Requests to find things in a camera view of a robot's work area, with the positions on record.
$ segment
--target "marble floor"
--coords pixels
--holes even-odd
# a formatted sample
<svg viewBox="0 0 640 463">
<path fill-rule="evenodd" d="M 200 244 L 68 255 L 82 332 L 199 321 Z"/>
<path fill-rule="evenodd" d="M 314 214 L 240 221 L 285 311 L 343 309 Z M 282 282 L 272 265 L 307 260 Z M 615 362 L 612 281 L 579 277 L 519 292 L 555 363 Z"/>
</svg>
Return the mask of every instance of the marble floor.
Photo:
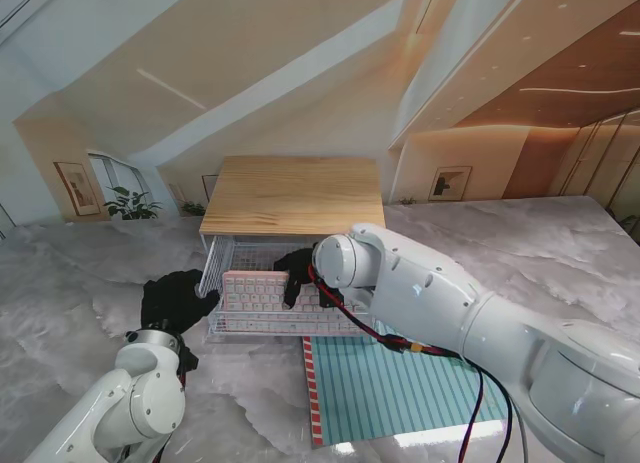
<svg viewBox="0 0 640 463">
<path fill-rule="evenodd" d="M 385 215 L 390 229 L 517 303 L 640 341 L 640 249 L 588 198 L 392 206 Z M 0 243 L 0 461 L 22 461 L 112 368 L 125 331 L 138 326 L 147 280 L 204 266 L 199 223 L 34 226 Z M 200 367 L 163 462 L 457 461 L 461 428 L 312 449 L 300 340 L 206 334 L 203 320 L 185 335 Z M 465 461 L 494 461 L 502 429 L 478 426 Z M 531 462 L 558 461 L 529 432 L 528 441 Z M 517 428 L 504 461 L 522 461 Z"/>
</svg>

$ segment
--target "keyboard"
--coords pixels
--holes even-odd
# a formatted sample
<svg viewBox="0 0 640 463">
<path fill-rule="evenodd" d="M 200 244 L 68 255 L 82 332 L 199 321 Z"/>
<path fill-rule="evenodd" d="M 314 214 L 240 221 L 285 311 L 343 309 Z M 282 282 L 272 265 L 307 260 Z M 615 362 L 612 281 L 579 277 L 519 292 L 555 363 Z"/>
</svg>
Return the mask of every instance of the keyboard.
<svg viewBox="0 0 640 463">
<path fill-rule="evenodd" d="M 288 273 L 283 271 L 227 271 L 223 274 L 223 302 L 215 331 L 238 333 L 361 336 L 338 308 L 320 306 L 318 288 L 302 285 L 292 309 L 283 303 Z M 345 301 L 345 307 L 370 323 L 365 308 Z"/>
</svg>

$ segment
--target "window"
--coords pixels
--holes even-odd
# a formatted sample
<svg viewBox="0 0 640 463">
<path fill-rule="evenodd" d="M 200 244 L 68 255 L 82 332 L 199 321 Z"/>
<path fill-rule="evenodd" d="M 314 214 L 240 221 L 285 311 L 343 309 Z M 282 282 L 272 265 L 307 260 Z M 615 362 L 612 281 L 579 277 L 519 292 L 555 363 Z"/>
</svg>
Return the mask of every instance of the window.
<svg viewBox="0 0 640 463">
<path fill-rule="evenodd" d="M 111 190 L 116 186 L 122 186 L 130 192 L 147 192 L 144 200 L 147 203 L 153 201 L 149 186 L 144 181 L 142 174 L 133 166 L 125 165 L 104 155 L 89 154 L 89 160 L 106 201 L 116 198 L 114 191 Z"/>
<path fill-rule="evenodd" d="M 16 225 L 13 223 L 13 220 L 9 217 L 2 205 L 0 205 L 0 240 L 4 240 L 9 230 L 14 226 Z"/>
</svg>

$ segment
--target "framed picture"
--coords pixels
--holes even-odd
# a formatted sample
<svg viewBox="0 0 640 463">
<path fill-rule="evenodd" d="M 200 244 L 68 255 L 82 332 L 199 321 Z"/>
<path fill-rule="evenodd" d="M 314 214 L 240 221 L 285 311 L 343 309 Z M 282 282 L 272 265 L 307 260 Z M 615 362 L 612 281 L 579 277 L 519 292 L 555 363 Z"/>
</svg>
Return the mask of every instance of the framed picture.
<svg viewBox="0 0 640 463">
<path fill-rule="evenodd" d="M 207 195 L 207 201 L 211 201 L 216 181 L 218 181 L 218 175 L 202 175 L 202 184 L 204 185 L 204 193 Z"/>
<path fill-rule="evenodd" d="M 438 168 L 429 192 L 429 201 L 462 200 L 470 174 L 470 166 Z"/>
<path fill-rule="evenodd" d="M 96 215 L 100 213 L 100 205 L 91 188 L 87 172 L 81 163 L 54 163 L 64 186 L 67 188 L 76 215 Z"/>
</svg>

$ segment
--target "white robotic arm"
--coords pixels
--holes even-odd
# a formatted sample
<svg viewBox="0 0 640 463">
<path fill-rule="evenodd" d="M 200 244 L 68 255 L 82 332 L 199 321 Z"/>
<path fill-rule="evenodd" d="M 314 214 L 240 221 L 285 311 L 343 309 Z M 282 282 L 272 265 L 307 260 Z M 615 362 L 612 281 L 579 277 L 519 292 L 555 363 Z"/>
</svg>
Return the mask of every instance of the white robotic arm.
<svg viewBox="0 0 640 463">
<path fill-rule="evenodd" d="M 640 461 L 638 345 L 516 305 L 446 255 L 372 224 L 322 241 L 313 264 L 328 286 L 404 336 L 491 373 L 561 459 Z"/>
<path fill-rule="evenodd" d="M 100 378 L 25 463 L 151 463 L 182 421 L 180 342 L 161 330 L 130 333 Z M 121 455 L 129 448 L 128 455 Z"/>
</svg>

